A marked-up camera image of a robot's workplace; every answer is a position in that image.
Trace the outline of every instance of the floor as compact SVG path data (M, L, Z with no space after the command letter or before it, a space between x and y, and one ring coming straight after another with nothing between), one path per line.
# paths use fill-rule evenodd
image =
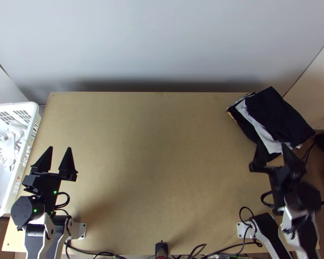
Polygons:
M307 150L307 148L313 143L313 140L308 140L304 146L296 151L296 154L299 157L302 157ZM312 183L318 190L321 192L322 200L324 200L324 153L320 150L320 148L315 145L309 155L308 162L306 165L307 174L304 177L306 181ZM321 211L316 214L316 222L318 226L318 231L320 235L320 255L321 258L324 259L324 206L321 208ZM250 254L250 258L255 259L271 259L269 254L261 253L261 254ZM150 256L125 256L128 259L148 259ZM15 259L24 259L24 253L16 253ZM70 255L71 259L88 259L93 258L93 256L87 255Z

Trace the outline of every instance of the white wall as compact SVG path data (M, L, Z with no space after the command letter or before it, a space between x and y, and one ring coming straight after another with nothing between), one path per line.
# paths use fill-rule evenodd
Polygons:
M0 67L0 104L23 101L28 99Z
M311 127L324 130L324 48L284 99Z
M324 1L0 1L0 62L37 102L110 79L284 93L323 45Z

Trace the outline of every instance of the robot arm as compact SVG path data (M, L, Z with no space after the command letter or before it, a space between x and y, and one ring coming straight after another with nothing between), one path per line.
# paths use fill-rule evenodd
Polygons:
M11 216L19 231L25 232L27 259L58 259L67 239L84 239L86 224L76 223L70 215L56 215L56 205L62 180L77 179L71 148L60 164L59 173L48 173L51 168L53 147L32 165L30 175L24 177L24 190L32 196L21 196L11 209Z
M258 146L254 160L250 163L250 171L269 175L271 191L263 194L261 200L273 209L275 215L283 216L280 228L298 258L318 259L318 230L314 215L321 209L321 196L316 188L302 181L306 174L303 162L285 144L282 144L282 150L285 165L268 167L266 163L260 162ZM273 195L274 204L264 201L268 194ZM271 215L264 213L254 216L247 223L254 229L254 238L264 243L273 259L290 258Z

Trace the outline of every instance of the black cable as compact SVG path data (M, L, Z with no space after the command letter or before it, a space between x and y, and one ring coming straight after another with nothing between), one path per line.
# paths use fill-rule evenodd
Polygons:
M305 158L305 156L307 156L309 154L309 152L311 151L311 149L313 148L315 143L313 143L305 152L304 156L302 158L300 158L301 160Z
M274 208L274 207L275 207L274 204L267 203L267 202L265 201L265 197L266 197L266 196L269 196L270 194L272 194L272 191L268 191L268 192L266 192L266 193L263 193L263 194L260 196L260 201L262 202L262 204L263 204L264 206L267 206L267 207L269 207L269 208Z
M69 215L68 212L67 212L66 210L64 210L63 208L57 208L57 209L55 209L55 210L56 210L56 211L57 211L57 210L61 210L61 211L65 212L66 215Z
M310 155L310 153L311 153L311 150L312 150L312 148L313 148L314 145L315 145L315 143L313 143L313 145L310 147L310 151L308 152L308 154L307 154L307 156L306 156L306 160L305 160L304 165L307 164L308 157L309 157L309 155Z
M70 241L71 241L71 240L67 240L66 243L65 243L65 253L66 253L66 257L67 257L67 259L70 259L70 256L68 255L68 251L67 251L68 246L69 246L69 244L70 244Z
M97 255L94 256L93 259L96 259L98 256L115 256L115 254L110 252L99 252Z
M55 205L55 209L66 207L66 206L70 203L70 199L71 199L70 196L69 196L67 193L65 193L65 192L60 192L60 193L58 193L57 195L59 196L59 195L61 195L61 194L66 195L67 200L66 200L64 203L61 203L61 204Z
M196 246L195 248L192 249L191 253L188 255L187 259L191 259L193 257L196 257L197 255L200 254L200 252L206 247L206 244L201 244Z
M79 253L83 253L83 254L86 254L86 255L93 255L93 256L100 256L100 255L103 255L103 256L116 256L116 257L118 257L118 258L120 258L120 259L126 259L126 258L123 257L123 256L119 256L119 255L116 255L116 254L114 254L114 253L107 252L107 251L103 251L103 252L99 252L99 253L89 252L89 251L84 251L84 250L81 250L81 249L79 249L79 248L76 248L76 247L71 246L71 245L70 245L70 241L71 241L71 240L68 240L67 242L64 243L65 246L66 246L66 248L70 248L70 249L72 249L72 250L74 250L74 251L77 251L77 252L79 252Z
M252 214L252 217L254 216L254 214L253 214L253 212L251 211L251 209L250 209L249 207L246 207L246 206L241 207L241 209L239 210L239 218L240 218L241 222L244 223L246 226L251 226L250 224L247 224L247 223L242 219L242 217L241 217L241 212L242 212L243 209L247 209L247 210L249 210L249 212Z
M302 159L304 159L304 158L306 157L306 160L305 160L304 165L307 164L308 157L309 157L310 152L311 152L312 148L314 147L315 143L316 143L316 142L314 142L314 143L313 143L313 144L312 144L312 145L311 145L311 146L306 150L304 156L301 158L301 160L302 160Z
M237 256L237 255L239 255L239 254L244 250L244 246L245 246L245 244L246 244L246 243L245 243L246 234L247 234L247 231L248 231L251 227L252 227L252 226L249 226L249 227L246 228L246 230L245 230L245 234L244 234L244 238L243 238L243 241L242 241L241 244L236 244L236 245L233 245L233 246L226 247L226 248L221 249L221 250L219 250L219 251L216 251L216 252L214 252L214 253L212 253L212 254L206 255L204 258L208 258L209 256L214 256L214 255L226 255L226 256ZM237 253L223 253L223 251L226 251L226 250L228 250L228 249L231 249L231 248L233 248L233 247L237 247L237 246L241 246L241 249L239 250L239 252L237 252Z
M251 210L250 208L245 207L245 206L244 206L244 207L241 207L241 209L239 210L239 218L240 218L240 220L242 221L242 223L244 223L245 225L247 225L247 223L245 223L245 221L244 221L244 220L242 219L242 217L241 217L241 212L242 212L242 210L245 209L245 208L248 209L248 210L251 212L252 217L254 217L254 214L253 214L253 212L252 212L252 210ZM253 238L253 242L248 242L248 243L245 242L246 234L247 234L247 231L248 231L249 228L252 228L252 225L248 225L247 229L245 230L245 234L244 234L243 242L242 242L241 244L236 244L236 245L232 245L232 246L229 246L229 247L223 248L223 249L221 249L221 250L219 250L219 251L216 251L216 252L214 252L214 253L211 253L211 254L208 254L208 255L206 255L206 256L203 256L202 259L206 259L206 258L208 258L208 257L210 257L210 256L213 256L213 255L238 256L238 255L241 254L241 252L244 250L244 246L245 246L245 245L253 245L253 244L254 244L254 245L256 245L257 247L263 247L263 244L257 242L257 240L256 240L255 238ZM237 253L233 253L233 254L230 254L230 253L223 253L223 251L226 251L226 250L228 250L228 249L231 249L231 248L234 248L234 247L237 247L237 246L241 246L240 251L238 251Z

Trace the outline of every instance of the white cloth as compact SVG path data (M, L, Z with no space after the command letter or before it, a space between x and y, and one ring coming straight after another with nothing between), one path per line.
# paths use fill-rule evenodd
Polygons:
M18 157L26 127L19 121L10 121L7 132L0 137L0 163L6 170L12 171Z
M253 125L254 129L256 130L258 136L263 141L265 147L269 154L272 153L282 153L282 145L281 142L278 140L274 140L273 137L268 133L265 127L257 122L247 111L246 100L243 100L235 107L242 116ZM285 144L290 148L293 149L289 142L285 142Z

